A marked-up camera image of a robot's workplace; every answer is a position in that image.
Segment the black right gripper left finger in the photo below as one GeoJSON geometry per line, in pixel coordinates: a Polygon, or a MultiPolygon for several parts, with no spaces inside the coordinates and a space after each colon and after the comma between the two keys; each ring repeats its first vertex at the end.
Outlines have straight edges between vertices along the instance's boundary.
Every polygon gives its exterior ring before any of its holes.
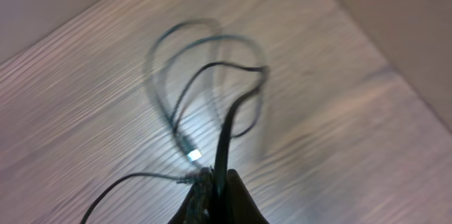
{"type": "Polygon", "coordinates": [[[213,168],[203,167],[198,172],[179,178],[177,183],[191,188],[169,224],[207,224],[210,222],[210,201],[213,195],[213,168]]]}

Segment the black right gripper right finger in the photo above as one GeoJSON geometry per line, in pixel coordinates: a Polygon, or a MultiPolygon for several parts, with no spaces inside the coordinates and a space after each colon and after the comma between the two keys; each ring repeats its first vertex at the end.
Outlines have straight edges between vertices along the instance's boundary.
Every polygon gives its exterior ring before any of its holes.
{"type": "Polygon", "coordinates": [[[227,204],[234,224],[268,224],[234,169],[227,171],[227,204]]]}

